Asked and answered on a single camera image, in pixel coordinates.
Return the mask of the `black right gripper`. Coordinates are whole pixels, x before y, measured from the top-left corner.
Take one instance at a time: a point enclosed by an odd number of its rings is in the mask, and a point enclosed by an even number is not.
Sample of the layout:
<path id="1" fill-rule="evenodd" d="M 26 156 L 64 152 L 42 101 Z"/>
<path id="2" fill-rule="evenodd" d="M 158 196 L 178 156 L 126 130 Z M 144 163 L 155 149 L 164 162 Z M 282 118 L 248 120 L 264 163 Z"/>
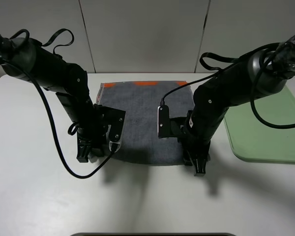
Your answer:
<path id="1" fill-rule="evenodd" d="M 183 148 L 184 165 L 193 165 L 194 176 L 203 177 L 206 174 L 207 156 L 210 148 L 210 140 L 203 140 L 192 135 L 178 138 Z"/>

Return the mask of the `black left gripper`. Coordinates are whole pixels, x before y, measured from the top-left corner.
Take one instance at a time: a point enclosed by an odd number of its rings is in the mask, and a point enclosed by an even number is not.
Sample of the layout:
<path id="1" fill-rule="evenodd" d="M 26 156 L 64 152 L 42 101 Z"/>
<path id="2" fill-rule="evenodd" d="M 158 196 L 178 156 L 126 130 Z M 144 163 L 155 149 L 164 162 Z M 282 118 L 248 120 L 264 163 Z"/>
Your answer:
<path id="1" fill-rule="evenodd" d="M 107 143 L 106 133 L 108 126 L 101 127 L 82 127 L 76 124 L 77 129 L 77 157 L 80 163 L 88 163 L 89 153 L 92 157 L 104 157 L 104 146 Z"/>

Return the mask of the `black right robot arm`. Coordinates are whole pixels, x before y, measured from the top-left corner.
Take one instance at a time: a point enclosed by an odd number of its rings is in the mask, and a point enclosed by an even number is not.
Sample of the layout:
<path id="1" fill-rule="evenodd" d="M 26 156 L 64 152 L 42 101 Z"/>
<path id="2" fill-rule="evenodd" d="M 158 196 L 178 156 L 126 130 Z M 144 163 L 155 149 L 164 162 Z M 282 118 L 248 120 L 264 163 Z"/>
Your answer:
<path id="1" fill-rule="evenodd" d="M 279 93 L 295 76 L 295 35 L 277 46 L 258 50 L 236 65 L 198 86 L 194 109 L 188 112 L 181 141 L 195 173 L 204 176 L 210 141 L 230 107 L 250 103 L 259 122 L 275 129 L 292 129 L 293 124 L 273 124 L 257 112 L 254 101 Z"/>

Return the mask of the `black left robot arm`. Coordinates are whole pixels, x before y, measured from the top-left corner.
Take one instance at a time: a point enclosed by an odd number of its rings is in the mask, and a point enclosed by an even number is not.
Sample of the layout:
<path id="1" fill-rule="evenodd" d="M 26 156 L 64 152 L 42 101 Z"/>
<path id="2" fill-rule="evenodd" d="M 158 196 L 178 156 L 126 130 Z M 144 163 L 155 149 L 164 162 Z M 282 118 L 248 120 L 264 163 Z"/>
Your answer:
<path id="1" fill-rule="evenodd" d="M 46 43 L 30 38 L 22 29 L 10 38 L 0 35 L 0 66 L 11 77 L 31 82 L 56 94 L 70 117 L 70 135 L 77 135 L 79 162 L 94 156 L 103 157 L 106 143 L 105 127 L 98 106 L 94 105 L 88 88 L 87 72 L 75 63 L 68 63 L 45 47 L 66 29 L 56 31 Z"/>

